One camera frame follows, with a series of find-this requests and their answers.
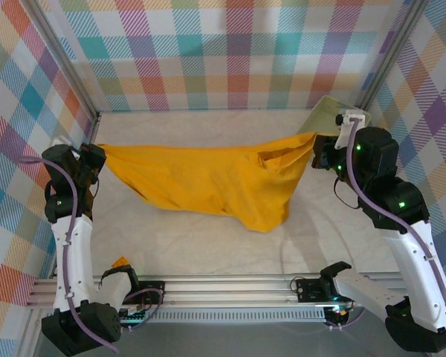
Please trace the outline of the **light green plastic basket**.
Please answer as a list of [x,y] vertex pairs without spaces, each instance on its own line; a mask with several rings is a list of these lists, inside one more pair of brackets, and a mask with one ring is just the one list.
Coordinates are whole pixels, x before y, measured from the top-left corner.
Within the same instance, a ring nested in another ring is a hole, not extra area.
[[360,111],[359,108],[345,104],[335,97],[324,95],[311,110],[297,133],[319,132],[322,135],[338,135],[340,127],[335,123],[336,115],[342,115],[349,109]]

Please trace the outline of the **controller circuit board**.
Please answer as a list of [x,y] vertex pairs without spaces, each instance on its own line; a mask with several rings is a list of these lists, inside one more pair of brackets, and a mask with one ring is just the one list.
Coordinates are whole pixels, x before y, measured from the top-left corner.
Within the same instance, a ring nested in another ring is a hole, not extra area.
[[125,306],[120,308],[119,316],[122,325],[136,325],[145,320],[148,309],[142,306]]
[[346,324],[349,320],[351,309],[345,306],[329,306],[324,308],[325,319],[328,323]]

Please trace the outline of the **yellow t-shirt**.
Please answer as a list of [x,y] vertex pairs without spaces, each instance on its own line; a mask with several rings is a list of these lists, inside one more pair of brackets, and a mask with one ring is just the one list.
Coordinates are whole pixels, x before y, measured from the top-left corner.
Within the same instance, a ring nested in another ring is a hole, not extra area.
[[242,147],[101,144],[106,166],[145,203],[239,220],[268,233],[289,217],[316,139],[309,132]]

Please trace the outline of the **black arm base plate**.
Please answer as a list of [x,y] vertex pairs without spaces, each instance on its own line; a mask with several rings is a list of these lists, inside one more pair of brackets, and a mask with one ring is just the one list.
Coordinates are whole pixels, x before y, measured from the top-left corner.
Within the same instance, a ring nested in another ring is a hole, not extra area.
[[[143,289],[151,289],[151,288],[161,290],[162,292],[164,292],[165,282],[162,280],[140,280],[136,292]],[[128,299],[127,303],[143,304],[145,306],[148,306],[148,305],[158,304],[159,299],[160,299],[159,294],[157,292],[148,291]]]
[[295,292],[300,303],[335,303],[352,302],[352,299],[341,295],[335,288],[332,280],[318,279],[296,279]]

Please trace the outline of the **aluminium table side rail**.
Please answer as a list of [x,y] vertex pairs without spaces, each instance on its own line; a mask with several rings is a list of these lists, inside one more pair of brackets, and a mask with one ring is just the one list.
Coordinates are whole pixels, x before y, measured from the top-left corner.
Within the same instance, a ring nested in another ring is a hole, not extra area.
[[[88,144],[93,143],[95,141],[95,138],[97,136],[97,131],[99,129],[99,125],[100,125],[100,121],[101,121],[102,115],[103,115],[102,111],[99,111],[97,113],[97,117],[96,117],[96,119],[94,120],[94,122],[93,122],[93,124],[91,126],[91,131],[90,131],[89,137],[87,139],[87,143]],[[57,270],[57,255],[56,255],[56,252],[54,252],[52,265],[51,265],[51,267],[49,269],[49,272],[48,272],[48,279],[54,279],[54,278],[57,277],[56,270]]]

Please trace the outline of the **aluminium frame post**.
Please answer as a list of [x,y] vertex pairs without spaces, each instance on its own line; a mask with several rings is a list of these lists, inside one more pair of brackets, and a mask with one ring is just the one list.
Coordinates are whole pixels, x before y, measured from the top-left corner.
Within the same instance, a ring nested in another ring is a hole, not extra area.
[[39,34],[44,39],[46,45],[49,47],[49,51],[56,60],[57,65],[62,70],[78,100],[83,105],[84,111],[90,117],[91,122],[95,124],[99,118],[99,111],[92,103],[85,86],[83,85],[69,56],[66,54],[59,37],[55,34],[48,19],[46,18],[45,12],[40,7],[38,0],[19,1],[29,15],[32,23],[36,26]]
[[429,0],[395,0],[395,15],[388,16],[390,28],[383,34],[383,42],[375,46],[375,57],[355,101],[356,107],[367,111],[373,104],[428,3]]

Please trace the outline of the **grey metal panel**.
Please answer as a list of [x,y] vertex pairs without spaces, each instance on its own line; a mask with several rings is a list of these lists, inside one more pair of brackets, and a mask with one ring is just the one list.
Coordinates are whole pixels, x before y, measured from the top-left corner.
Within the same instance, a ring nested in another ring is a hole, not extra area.
[[368,322],[322,324],[150,324],[124,335],[119,353],[99,347],[76,357],[430,357],[408,353]]

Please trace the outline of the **aluminium mounting rail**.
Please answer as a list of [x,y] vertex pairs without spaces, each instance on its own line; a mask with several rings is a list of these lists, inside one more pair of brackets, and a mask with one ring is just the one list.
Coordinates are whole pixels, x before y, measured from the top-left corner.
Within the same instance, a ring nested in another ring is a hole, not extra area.
[[[385,289],[408,295],[398,272],[362,275]],[[144,275],[139,279],[165,282],[163,308],[252,308],[296,306],[297,296],[289,287],[296,276],[315,279],[318,274]],[[56,278],[36,280],[27,307],[52,309],[56,282]]]

